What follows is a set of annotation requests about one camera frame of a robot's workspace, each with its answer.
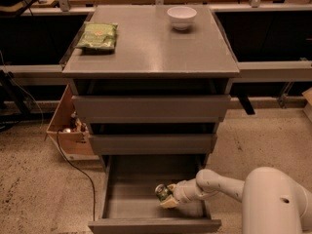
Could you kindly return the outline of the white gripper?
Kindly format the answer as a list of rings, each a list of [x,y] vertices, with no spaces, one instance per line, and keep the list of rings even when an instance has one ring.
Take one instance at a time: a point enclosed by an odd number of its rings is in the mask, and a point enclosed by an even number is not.
[[[173,209],[178,206],[178,203],[186,204],[198,200],[202,192],[195,178],[183,180],[177,184],[170,184],[168,188],[171,192],[174,192],[174,196],[170,195],[160,203],[163,209]]]

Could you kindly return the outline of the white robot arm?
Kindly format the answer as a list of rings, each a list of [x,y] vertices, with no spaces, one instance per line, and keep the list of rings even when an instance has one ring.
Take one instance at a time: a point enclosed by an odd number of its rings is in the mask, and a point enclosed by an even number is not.
[[[243,234],[312,231],[312,192],[274,168],[256,168],[244,180],[203,169],[193,179],[155,188],[164,209],[194,200],[206,201],[215,191],[242,204]]]

